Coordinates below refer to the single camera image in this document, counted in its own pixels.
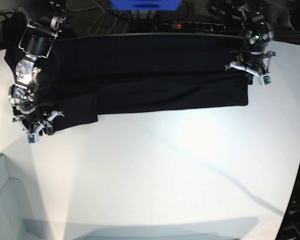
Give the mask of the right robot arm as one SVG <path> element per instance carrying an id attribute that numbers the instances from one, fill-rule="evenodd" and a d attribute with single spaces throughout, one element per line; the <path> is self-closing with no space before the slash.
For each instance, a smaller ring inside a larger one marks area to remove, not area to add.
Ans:
<path id="1" fill-rule="evenodd" d="M 16 79 L 9 88 L 8 99 L 18 111 L 13 122 L 21 125 L 28 143 L 37 143 L 43 133 L 54 134 L 52 122 L 63 113 L 57 110 L 41 113 L 38 107 L 37 76 L 42 69 L 36 62 L 49 57 L 61 32 L 61 25 L 67 18 L 69 6 L 65 0 L 26 0 L 19 10 L 27 19 L 18 44 L 24 57 L 16 64 Z"/>

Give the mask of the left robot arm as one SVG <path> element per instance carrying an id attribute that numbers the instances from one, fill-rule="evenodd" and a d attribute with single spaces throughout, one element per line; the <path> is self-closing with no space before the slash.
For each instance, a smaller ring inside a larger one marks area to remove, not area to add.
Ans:
<path id="1" fill-rule="evenodd" d="M 259 84 L 272 83 L 270 65 L 275 51 L 267 50 L 274 39 L 274 32 L 257 0 L 212 0 L 208 10 L 215 15 L 231 34 L 242 37 L 242 45 L 235 60 L 225 65 L 225 70 L 244 72 L 249 79 L 256 77 Z"/>

